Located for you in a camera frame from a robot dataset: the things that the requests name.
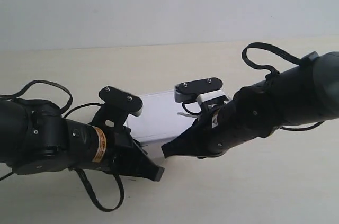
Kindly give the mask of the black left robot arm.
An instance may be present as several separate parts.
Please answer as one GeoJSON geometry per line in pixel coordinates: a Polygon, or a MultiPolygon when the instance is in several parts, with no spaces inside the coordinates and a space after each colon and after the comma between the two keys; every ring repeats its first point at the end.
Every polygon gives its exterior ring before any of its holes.
{"type": "Polygon", "coordinates": [[[160,181],[154,163],[124,122],[130,111],[103,103],[86,124],[66,119],[46,100],[1,101],[1,162],[18,175],[65,169],[160,181]]]}

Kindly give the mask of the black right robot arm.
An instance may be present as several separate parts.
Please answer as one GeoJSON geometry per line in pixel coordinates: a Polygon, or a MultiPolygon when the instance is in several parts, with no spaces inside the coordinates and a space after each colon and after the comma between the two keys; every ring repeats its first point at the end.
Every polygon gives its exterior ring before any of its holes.
{"type": "Polygon", "coordinates": [[[199,95],[196,101],[201,115],[162,146],[165,157],[219,157],[278,129],[337,119],[338,53],[310,53],[301,65],[245,86],[232,99],[219,89],[199,95]]]}

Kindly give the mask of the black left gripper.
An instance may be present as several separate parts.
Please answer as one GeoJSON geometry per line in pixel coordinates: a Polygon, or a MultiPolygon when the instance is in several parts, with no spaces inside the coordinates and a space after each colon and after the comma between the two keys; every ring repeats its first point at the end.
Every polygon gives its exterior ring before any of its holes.
{"type": "Polygon", "coordinates": [[[122,125],[80,123],[66,119],[68,129],[67,168],[99,170],[107,174],[146,178],[159,182],[164,168],[151,160],[122,125]]]}

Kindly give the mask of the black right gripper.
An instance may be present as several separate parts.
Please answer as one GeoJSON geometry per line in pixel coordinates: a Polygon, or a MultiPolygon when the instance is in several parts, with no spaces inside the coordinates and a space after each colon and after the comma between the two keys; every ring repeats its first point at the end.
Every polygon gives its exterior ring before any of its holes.
{"type": "Polygon", "coordinates": [[[165,158],[214,158],[254,139],[254,102],[234,99],[213,107],[191,127],[162,145],[165,158]]]}

